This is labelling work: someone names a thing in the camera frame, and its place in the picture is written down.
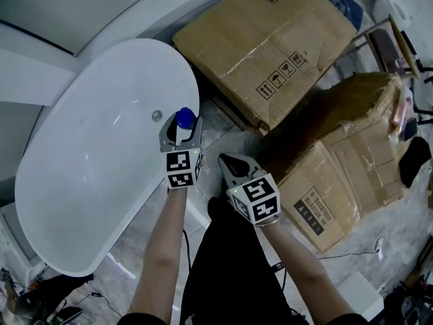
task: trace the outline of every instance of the blue bottle cap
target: blue bottle cap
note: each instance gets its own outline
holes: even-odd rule
[[[188,107],[183,107],[177,113],[177,126],[184,130],[192,130],[196,116]]]

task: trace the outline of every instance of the black cable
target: black cable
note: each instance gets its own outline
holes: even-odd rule
[[[111,307],[109,300],[105,296],[101,295],[101,297],[107,301],[108,308],[110,308],[112,311],[115,311],[120,317],[122,317],[122,314],[120,314],[113,307]]]
[[[348,253],[348,254],[344,254],[344,255],[336,255],[335,257],[321,257],[321,258],[319,258],[319,260],[336,259],[336,258],[339,258],[339,257],[347,257],[349,255],[378,254],[379,252],[380,252],[380,250],[378,249],[376,252]],[[278,272],[281,269],[283,269],[284,266],[281,264],[281,262],[279,262],[279,263],[276,263],[271,268],[274,269],[274,271],[275,271],[275,269],[277,269],[276,272]],[[287,269],[284,269],[283,286],[281,287],[282,291],[284,291],[284,287],[286,286],[286,276],[287,276]]]
[[[282,291],[284,291],[284,287],[286,286],[286,277],[287,277],[287,269],[284,269],[283,286],[281,287]]]
[[[110,308],[112,311],[116,312],[118,316],[122,317],[122,314],[120,314],[118,311],[116,311],[116,310],[115,310],[115,309],[110,305],[109,300],[108,300],[105,296],[103,296],[100,292],[93,292],[93,293],[91,293],[91,294],[88,294],[84,299],[82,299],[81,301],[75,303],[75,304],[73,305],[73,307],[76,307],[77,305],[79,305],[80,303],[82,303],[82,302],[83,302],[87,297],[89,297],[89,296],[93,296],[93,297],[97,297],[97,298],[102,297],[103,299],[105,299],[105,300],[107,301],[107,306],[108,306],[108,308]]]
[[[191,257],[190,257],[190,254],[189,254],[189,240],[188,240],[187,232],[185,230],[183,230],[183,235],[185,237],[185,242],[187,244],[188,268],[189,268],[189,271],[191,272]]]
[[[338,257],[347,257],[349,255],[378,254],[378,253],[379,253],[379,249],[376,252],[349,253],[349,254],[344,254],[344,255],[337,255],[336,257],[321,257],[321,258],[319,258],[319,260],[335,259]]]
[[[79,305],[80,303],[82,303],[89,296],[92,296],[92,294],[88,294],[84,299],[82,299],[81,301],[75,303],[75,305],[73,305],[73,307],[76,307],[77,305]]]

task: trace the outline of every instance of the forearm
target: forearm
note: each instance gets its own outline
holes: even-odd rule
[[[320,261],[280,223],[265,226],[263,233],[292,277],[315,325],[325,325],[353,313]]]
[[[186,202],[187,188],[170,190],[147,243],[145,263],[175,265],[179,268]]]
[[[295,283],[327,276],[316,256],[279,222],[265,226],[262,230]]]
[[[170,190],[147,243],[143,271],[129,313],[148,313],[170,323],[186,201],[186,188]]]

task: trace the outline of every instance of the shipping label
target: shipping label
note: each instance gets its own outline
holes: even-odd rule
[[[335,220],[335,217],[314,187],[294,204],[294,208],[318,236]]]

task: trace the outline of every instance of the bathtub drain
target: bathtub drain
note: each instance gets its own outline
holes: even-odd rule
[[[152,113],[152,119],[154,122],[160,121],[162,118],[162,112],[160,110],[156,110]]]

